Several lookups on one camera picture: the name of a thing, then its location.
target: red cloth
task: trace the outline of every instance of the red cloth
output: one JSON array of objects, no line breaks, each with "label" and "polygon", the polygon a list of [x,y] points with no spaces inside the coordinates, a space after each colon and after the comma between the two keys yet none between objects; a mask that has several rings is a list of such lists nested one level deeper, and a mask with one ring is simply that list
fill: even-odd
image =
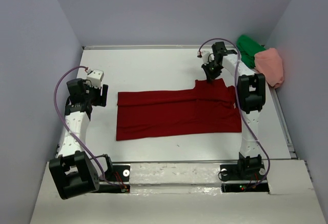
[{"label": "red cloth", "polygon": [[241,132],[235,89],[222,79],[182,91],[119,92],[116,140]]}]

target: wall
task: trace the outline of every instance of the wall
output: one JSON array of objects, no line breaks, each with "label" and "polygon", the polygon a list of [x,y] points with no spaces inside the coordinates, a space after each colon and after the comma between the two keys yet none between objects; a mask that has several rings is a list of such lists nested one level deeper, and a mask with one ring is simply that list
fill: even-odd
[{"label": "wall", "polygon": [[277,90],[298,156],[307,160],[328,220],[328,0],[292,0],[267,43],[284,60]]},{"label": "wall", "polygon": [[290,0],[58,0],[91,45],[201,44],[247,33],[266,43]]},{"label": "wall", "polygon": [[57,0],[0,0],[0,11],[0,223],[21,224],[60,136],[53,89],[81,47]]}]

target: purple cable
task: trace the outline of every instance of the purple cable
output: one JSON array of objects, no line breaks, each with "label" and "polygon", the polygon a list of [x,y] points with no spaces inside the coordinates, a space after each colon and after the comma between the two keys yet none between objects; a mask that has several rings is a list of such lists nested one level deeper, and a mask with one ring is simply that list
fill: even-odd
[{"label": "purple cable", "polygon": [[240,60],[241,60],[240,50],[239,50],[239,49],[237,48],[237,46],[236,46],[234,43],[232,43],[230,40],[227,40],[227,39],[225,39],[225,38],[212,38],[212,39],[209,39],[209,40],[205,41],[205,42],[199,47],[199,50],[198,50],[198,51],[200,52],[200,50],[202,49],[202,47],[203,47],[206,43],[208,43],[208,42],[210,42],[210,41],[212,41],[212,40],[223,40],[223,41],[229,42],[229,43],[230,43],[231,45],[233,45],[233,47],[236,48],[236,50],[237,50],[237,54],[238,54],[238,55],[237,55],[237,64],[236,64],[236,69],[235,69],[235,93],[236,93],[236,99],[237,99],[237,106],[238,106],[239,114],[240,114],[240,117],[241,117],[242,121],[244,122],[244,124],[245,124],[246,127],[248,128],[249,132],[252,134],[252,136],[254,137],[254,139],[256,140],[257,144],[260,146],[261,150],[263,151],[263,153],[265,154],[265,156],[266,156],[266,158],[267,158],[267,160],[268,160],[268,169],[266,170],[266,172],[265,172],[263,178],[262,178],[258,183],[256,183],[256,184],[254,184],[254,185],[252,185],[252,186],[250,186],[250,187],[247,188],[247,189],[250,189],[250,188],[253,188],[253,187],[255,187],[255,186],[261,184],[261,183],[267,178],[267,175],[268,175],[268,173],[269,173],[270,166],[271,166],[270,158],[269,158],[269,155],[267,154],[267,152],[265,151],[265,149],[263,148],[263,146],[261,145],[260,141],[258,140],[256,134],[253,132],[253,130],[252,130],[252,129],[250,128],[250,126],[247,124],[247,122],[246,122],[246,120],[245,120],[245,118],[244,118],[244,116],[242,115],[242,112],[241,112],[241,108],[240,108],[240,104],[239,104],[239,98],[238,98],[238,92],[237,92],[237,82],[238,82],[238,80],[237,80],[237,74],[238,74],[238,66],[239,66],[239,63],[240,63]]},{"label": "purple cable", "polygon": [[[58,91],[58,87],[60,85],[60,83],[63,81],[63,79],[69,74],[71,73],[72,71],[74,71],[75,69],[79,69],[79,68],[83,68],[85,70],[87,70],[88,68],[85,67],[85,66],[77,66],[77,67],[74,67],[72,69],[70,69],[69,71],[67,71],[58,81],[56,87],[55,87],[55,91],[53,93],[53,103],[55,105],[55,110],[57,112],[57,115],[61,121],[61,123],[63,123],[64,127],[66,128],[66,130],[68,132],[70,132],[70,128],[67,126],[66,124],[66,121],[65,121],[65,118],[61,115],[60,111],[59,111],[59,108],[58,108],[58,105],[57,105],[57,91]],[[101,171],[101,176],[99,177],[100,179],[104,180],[106,183],[110,184],[110,185],[113,185],[113,186],[117,186],[116,184],[113,184],[111,182],[109,182],[108,180],[105,179],[105,172],[104,172],[104,169],[102,168],[100,162],[98,161],[98,159],[92,154],[92,152],[88,149],[88,147],[83,144],[83,142],[74,134],[74,133],[70,133],[71,136],[80,144],[80,146],[91,156],[91,158],[96,162],[96,164],[98,165],[100,171]]]}]

